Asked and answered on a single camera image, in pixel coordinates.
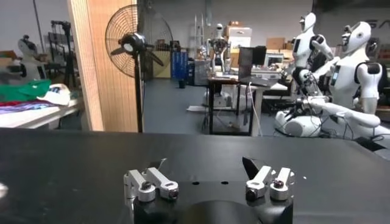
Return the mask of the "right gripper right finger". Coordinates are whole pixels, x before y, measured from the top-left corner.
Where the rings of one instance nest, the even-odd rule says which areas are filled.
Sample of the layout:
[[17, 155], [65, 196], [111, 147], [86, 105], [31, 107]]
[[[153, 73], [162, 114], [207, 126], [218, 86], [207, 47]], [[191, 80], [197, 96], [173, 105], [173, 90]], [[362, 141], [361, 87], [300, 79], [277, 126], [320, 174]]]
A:
[[246, 200], [258, 200], [269, 190], [272, 200], [287, 200], [291, 196], [291, 185], [294, 184], [294, 172], [282, 167], [276, 172], [271, 166], [258, 167], [255, 161], [242, 157], [244, 169], [249, 178], [246, 181]]

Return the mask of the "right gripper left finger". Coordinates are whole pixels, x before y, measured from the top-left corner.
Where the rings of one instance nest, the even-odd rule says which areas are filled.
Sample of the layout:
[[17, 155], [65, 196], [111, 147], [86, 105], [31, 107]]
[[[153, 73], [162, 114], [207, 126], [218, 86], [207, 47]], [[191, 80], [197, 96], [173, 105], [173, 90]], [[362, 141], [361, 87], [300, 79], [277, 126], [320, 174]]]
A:
[[147, 168], [145, 175], [135, 169], [128, 170], [123, 176], [123, 183], [126, 203], [136, 198], [143, 203], [154, 201], [157, 191], [167, 200], [175, 200], [179, 194], [179, 184], [155, 167]]

